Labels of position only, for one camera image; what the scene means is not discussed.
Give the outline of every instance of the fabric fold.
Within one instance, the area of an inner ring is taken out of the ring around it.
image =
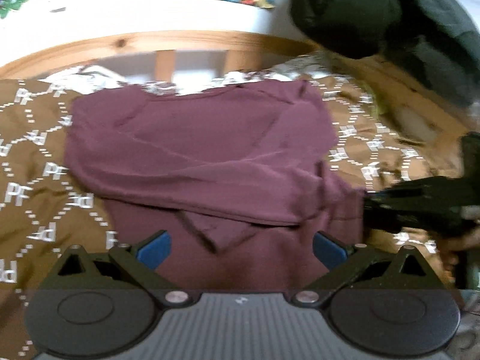
[[[104,90],[75,102],[73,120],[65,163],[83,185],[105,199],[178,210],[215,253],[267,228],[294,230],[331,204],[318,171],[337,136],[308,81],[186,96]]]

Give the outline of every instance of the wrinkled fabric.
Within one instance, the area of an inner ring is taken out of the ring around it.
[[[73,118],[68,168],[109,200],[122,242],[170,233],[173,251],[159,270],[182,287],[306,285],[325,273],[311,253],[315,231],[362,239],[362,191],[322,164],[337,137],[306,81],[183,97],[132,86],[79,99]],[[258,274],[248,273],[253,267]],[[242,270],[243,280],[235,274]]]
[[[82,95],[127,85],[125,77],[98,65],[70,67],[51,74],[40,81],[56,84]]]

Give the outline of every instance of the bedding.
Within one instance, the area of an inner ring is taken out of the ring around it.
[[[169,233],[171,253],[152,268],[179,287],[303,288],[327,271],[311,253],[318,229],[363,239],[364,192],[321,162],[338,137],[308,81],[180,97],[129,86],[71,113],[65,165],[105,199],[119,242]]]
[[[387,122],[381,124],[372,116],[375,98],[362,85],[348,76],[328,75],[322,56],[312,58],[296,58],[274,71],[232,72],[209,87],[296,79],[298,75],[289,78],[278,72],[293,72],[302,66],[303,74],[319,74],[312,84],[322,93],[338,136],[325,163],[344,181],[379,190],[402,177],[415,179],[443,171],[443,164],[431,161],[426,148],[403,140]],[[311,76],[301,78],[311,80]],[[160,96],[186,92],[165,82],[150,82],[141,88]],[[33,357],[34,347],[23,328],[23,310],[58,255],[71,244],[103,252],[117,242],[104,203],[89,195],[68,169],[61,168],[71,105],[79,96],[47,82],[0,81],[0,359]],[[448,282],[435,244],[424,232],[405,229],[390,235],[379,230],[368,242],[388,251],[403,244],[415,245]]]
[[[98,65],[71,67],[51,74],[40,81],[55,84],[82,95],[88,95],[101,89],[121,88],[127,85],[125,77]]]

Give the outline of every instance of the dark green cloth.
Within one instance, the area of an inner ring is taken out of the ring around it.
[[[480,35],[456,0],[291,0],[290,14],[324,47],[382,53],[461,107],[480,95]]]

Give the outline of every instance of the hand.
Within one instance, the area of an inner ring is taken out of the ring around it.
[[[458,264],[458,257],[455,252],[480,247],[480,226],[473,231],[459,238],[439,239],[436,241],[443,267],[452,271]]]

